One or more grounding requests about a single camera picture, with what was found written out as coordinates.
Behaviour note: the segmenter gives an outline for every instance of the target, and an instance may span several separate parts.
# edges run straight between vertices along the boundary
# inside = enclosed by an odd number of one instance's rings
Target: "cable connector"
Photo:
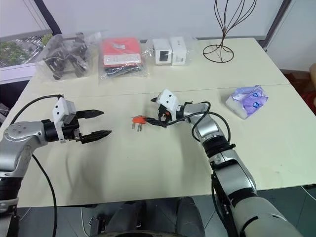
[[[141,132],[141,131],[142,131],[143,124],[146,123],[146,117],[145,117],[145,116],[142,116],[142,115],[133,117],[132,122],[133,122],[133,124],[132,124],[132,129],[135,129],[135,124],[138,124],[137,131],[138,131],[138,132]]]

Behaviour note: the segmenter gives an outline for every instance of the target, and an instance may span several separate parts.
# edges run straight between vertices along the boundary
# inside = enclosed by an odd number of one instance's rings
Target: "tissue pack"
[[[261,86],[241,87],[226,100],[226,106],[242,119],[246,119],[260,107],[262,107],[268,97]]]

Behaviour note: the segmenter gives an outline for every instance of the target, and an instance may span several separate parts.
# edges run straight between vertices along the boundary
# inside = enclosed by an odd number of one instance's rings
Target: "window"
[[[51,34],[0,42],[0,68],[33,63]]]

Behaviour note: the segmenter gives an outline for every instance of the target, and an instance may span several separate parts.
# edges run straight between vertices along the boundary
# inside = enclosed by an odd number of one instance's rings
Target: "white box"
[[[187,48],[183,37],[171,37],[170,44],[172,48],[171,64],[173,66],[184,65],[186,63]]]
[[[172,49],[167,39],[153,39],[153,50],[156,64],[170,64]]]

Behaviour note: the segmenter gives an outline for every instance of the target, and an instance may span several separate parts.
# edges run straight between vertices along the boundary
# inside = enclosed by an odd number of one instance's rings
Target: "clear plastic bag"
[[[242,119],[258,111],[267,102],[268,96],[260,85],[237,88],[226,100],[226,106]]]
[[[53,81],[86,77],[93,66],[92,48],[97,40],[95,33],[55,35],[38,56],[36,68]]]
[[[144,55],[155,65],[188,65],[196,55],[196,41],[196,38],[185,35],[149,39]]]
[[[142,47],[137,38],[104,38],[100,41],[99,54],[100,79],[148,75]]]

